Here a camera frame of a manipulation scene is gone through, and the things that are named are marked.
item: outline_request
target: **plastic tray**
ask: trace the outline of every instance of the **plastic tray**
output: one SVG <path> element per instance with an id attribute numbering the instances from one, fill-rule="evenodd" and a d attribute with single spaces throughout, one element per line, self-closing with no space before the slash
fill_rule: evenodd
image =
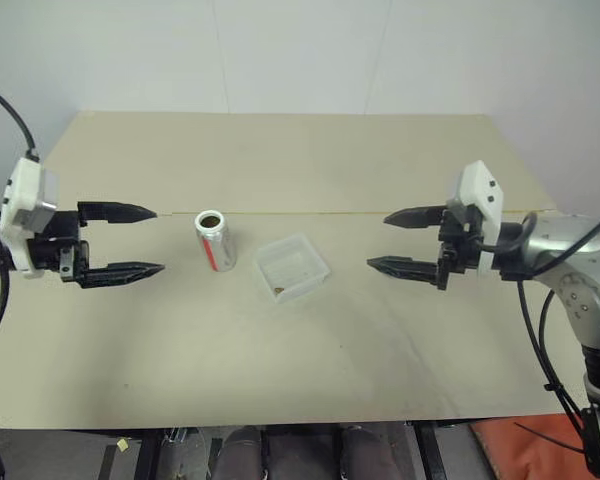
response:
<path id="1" fill-rule="evenodd" d="M 276 303 L 310 292 L 331 273 L 301 233 L 258 249 L 256 266 Z"/>

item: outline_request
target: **white wall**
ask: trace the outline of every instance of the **white wall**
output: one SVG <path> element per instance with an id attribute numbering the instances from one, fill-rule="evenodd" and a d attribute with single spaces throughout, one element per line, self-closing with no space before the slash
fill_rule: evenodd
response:
<path id="1" fill-rule="evenodd" d="M 600 215 L 600 0 L 0 0 L 0 91 L 43 154 L 80 109 L 488 113 Z"/>

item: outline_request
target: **can lid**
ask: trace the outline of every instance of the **can lid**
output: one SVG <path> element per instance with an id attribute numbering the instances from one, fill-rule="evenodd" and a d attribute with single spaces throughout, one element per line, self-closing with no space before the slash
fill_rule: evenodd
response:
<path id="1" fill-rule="evenodd" d="M 217 210 L 200 212 L 195 219 L 196 229 L 202 233 L 215 233 L 224 228 L 226 221 L 224 215 Z"/>

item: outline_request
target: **table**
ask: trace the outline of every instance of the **table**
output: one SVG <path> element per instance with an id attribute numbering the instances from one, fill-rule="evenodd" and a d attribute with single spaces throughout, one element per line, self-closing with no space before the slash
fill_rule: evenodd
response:
<path id="1" fill-rule="evenodd" d="M 13 275 L 0 330 L 0 427 L 158 428 L 379 421 L 559 411 L 542 388 L 513 284 L 452 276 L 447 292 L 384 276 L 383 254 L 437 256 L 437 232 L 382 223 L 438 204 L 483 159 L 510 218 L 553 203 L 483 116 L 82 113 L 46 162 L 64 209 L 80 200 L 159 212 L 83 229 L 92 263 L 167 268 L 81 290 Z M 228 212 L 238 264 L 218 274 L 193 214 Z M 255 250 L 304 232 L 332 270 L 274 304 Z M 529 285 L 532 311 L 545 292 Z M 584 364 L 556 305 L 548 348 L 577 401 Z"/>

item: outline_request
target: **soda can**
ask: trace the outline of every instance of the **soda can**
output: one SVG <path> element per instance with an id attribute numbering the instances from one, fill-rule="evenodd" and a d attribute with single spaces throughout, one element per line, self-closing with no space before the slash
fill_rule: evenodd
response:
<path id="1" fill-rule="evenodd" d="M 231 270 L 236 264 L 236 248 L 224 215 L 205 210 L 196 217 L 195 225 L 211 268 L 216 272 Z"/>

